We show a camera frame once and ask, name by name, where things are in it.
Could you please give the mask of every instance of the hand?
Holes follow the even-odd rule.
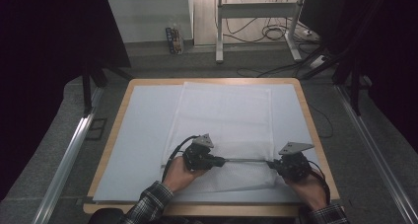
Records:
[[[317,211],[326,207],[326,194],[319,180],[313,175],[294,183],[285,179],[285,183],[291,187],[298,197],[312,210]]]
[[[184,165],[184,160],[182,157],[176,157],[173,159],[172,164],[167,171],[166,178],[163,181],[163,184],[166,185],[172,192],[180,191],[194,179],[205,174],[204,170],[189,171]]]

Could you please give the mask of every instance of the person's left hand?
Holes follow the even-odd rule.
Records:
[[[206,172],[205,170],[189,171],[185,167],[183,158],[176,157],[173,159],[167,171],[163,184],[172,192],[177,192],[188,187],[194,179],[202,176]]]

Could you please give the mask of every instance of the white metal desk frame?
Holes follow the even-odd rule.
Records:
[[[242,18],[289,18],[292,22],[289,31],[285,33],[286,42],[295,61],[302,61],[302,57],[293,41],[296,24],[301,14],[304,0],[295,3],[249,3],[249,4],[223,4],[218,0],[218,33],[216,39],[216,62],[224,62],[224,43],[222,33],[223,19],[242,19]]]

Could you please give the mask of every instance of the white desk leg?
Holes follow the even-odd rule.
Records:
[[[286,32],[285,34],[286,42],[289,45],[293,59],[297,62],[302,61],[302,57],[299,54],[298,48],[296,47],[295,42],[293,40],[293,34],[295,33],[296,24],[298,23],[299,15],[301,14],[303,5],[304,5],[304,0],[298,0],[296,8],[295,8],[295,13],[292,18],[292,23],[290,24],[290,27],[289,27],[289,31]]]
[[[216,62],[224,62],[224,35],[222,34],[222,0],[218,0],[218,33],[216,38]]]

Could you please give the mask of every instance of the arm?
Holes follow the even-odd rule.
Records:
[[[194,179],[204,173],[205,171],[188,171],[182,157],[174,158],[164,181],[154,182],[145,189],[138,203],[122,217],[119,223],[140,224],[160,219],[164,207],[174,197],[174,193],[188,187]]]
[[[298,197],[311,209],[309,219],[316,224],[350,223],[338,204],[326,204],[326,195],[320,182],[312,175],[294,183],[285,179],[286,184],[295,191]]]

